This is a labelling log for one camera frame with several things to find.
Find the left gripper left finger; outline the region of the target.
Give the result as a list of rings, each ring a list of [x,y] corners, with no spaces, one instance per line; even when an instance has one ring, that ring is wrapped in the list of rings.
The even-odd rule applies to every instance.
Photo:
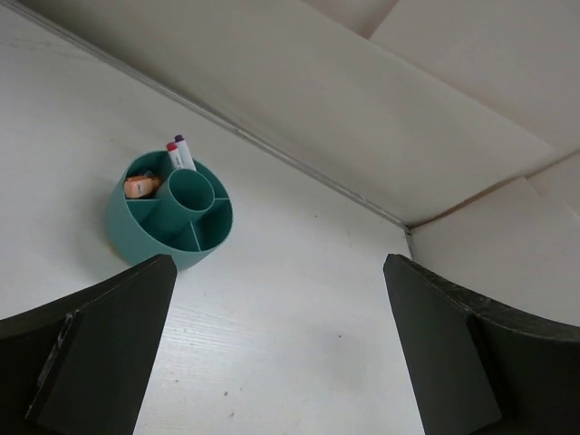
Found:
[[[176,278],[156,255],[2,320],[2,433],[133,433]]]

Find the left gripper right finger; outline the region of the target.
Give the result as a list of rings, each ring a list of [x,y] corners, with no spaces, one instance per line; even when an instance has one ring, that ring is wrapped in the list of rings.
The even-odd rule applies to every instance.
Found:
[[[576,434],[579,329],[456,285],[406,256],[383,274],[428,434]]]

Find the orange translucent eraser case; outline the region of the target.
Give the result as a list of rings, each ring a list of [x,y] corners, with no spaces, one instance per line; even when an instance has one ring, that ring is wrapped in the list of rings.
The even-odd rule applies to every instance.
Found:
[[[127,177],[123,183],[125,198],[149,198],[160,188],[163,179],[152,172]]]

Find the purple capped white marker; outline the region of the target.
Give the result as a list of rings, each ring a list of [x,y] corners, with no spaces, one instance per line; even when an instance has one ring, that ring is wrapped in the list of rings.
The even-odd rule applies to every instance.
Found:
[[[174,142],[178,147],[184,168],[197,170],[195,160],[192,158],[190,154],[189,145],[187,144],[185,138],[182,135],[178,134],[174,137]]]

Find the red capped white pen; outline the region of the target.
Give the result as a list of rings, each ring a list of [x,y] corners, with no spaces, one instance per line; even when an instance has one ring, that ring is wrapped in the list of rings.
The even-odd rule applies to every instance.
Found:
[[[184,169],[185,164],[181,158],[179,147],[175,142],[170,142],[166,145],[166,150],[169,155],[171,166],[174,170]]]

